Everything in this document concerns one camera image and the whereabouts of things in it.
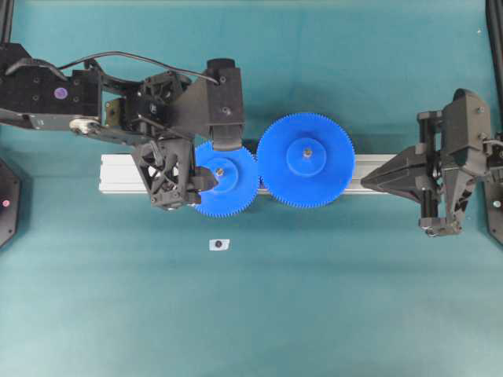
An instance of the teal background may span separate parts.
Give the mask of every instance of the teal background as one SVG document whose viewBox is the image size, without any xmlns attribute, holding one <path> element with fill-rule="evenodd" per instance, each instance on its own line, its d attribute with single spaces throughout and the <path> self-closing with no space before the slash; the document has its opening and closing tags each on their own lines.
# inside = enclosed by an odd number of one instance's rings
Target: teal background
<svg viewBox="0 0 503 377">
<path fill-rule="evenodd" d="M 499 129 L 483 0 L 18 1 L 13 42 L 55 64 L 110 49 L 197 71 L 233 57 L 251 138 L 320 112 L 358 153 L 395 153 L 458 87 Z M 463 234 L 433 240 L 393 196 L 168 214 L 99 193 L 101 153 L 123 148 L 8 126 L 0 144 L 24 179 L 0 254 L 2 377 L 501 375 L 503 254 L 481 188 Z M 210 252 L 213 238 L 231 249 Z"/>
</svg>

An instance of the screw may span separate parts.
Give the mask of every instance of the screw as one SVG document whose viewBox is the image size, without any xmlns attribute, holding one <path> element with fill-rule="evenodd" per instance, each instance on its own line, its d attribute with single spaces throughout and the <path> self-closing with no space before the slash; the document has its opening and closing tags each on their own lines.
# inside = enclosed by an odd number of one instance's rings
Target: screw
<svg viewBox="0 0 503 377">
<path fill-rule="evenodd" d="M 303 156 L 306 159 L 309 159 L 313 155 L 313 150 L 311 148 L 304 149 Z"/>
</svg>

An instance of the small blue gear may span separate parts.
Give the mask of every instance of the small blue gear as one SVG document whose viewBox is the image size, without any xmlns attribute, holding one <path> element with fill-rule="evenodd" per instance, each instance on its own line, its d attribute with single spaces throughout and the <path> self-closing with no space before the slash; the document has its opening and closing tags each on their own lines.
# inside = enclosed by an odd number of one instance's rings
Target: small blue gear
<svg viewBox="0 0 503 377">
<path fill-rule="evenodd" d="M 214 218 L 232 216 L 248 207 L 259 189 L 259 171 L 253 155 L 245 148 L 214 151 L 208 141 L 196 149 L 196 164 L 211 170 L 218 184 L 203 191 L 196 210 Z"/>
<path fill-rule="evenodd" d="M 276 121 L 257 150 L 263 184 L 279 201 L 314 208 L 335 200 L 354 172 L 351 139 L 319 114 L 299 113 Z"/>
</svg>

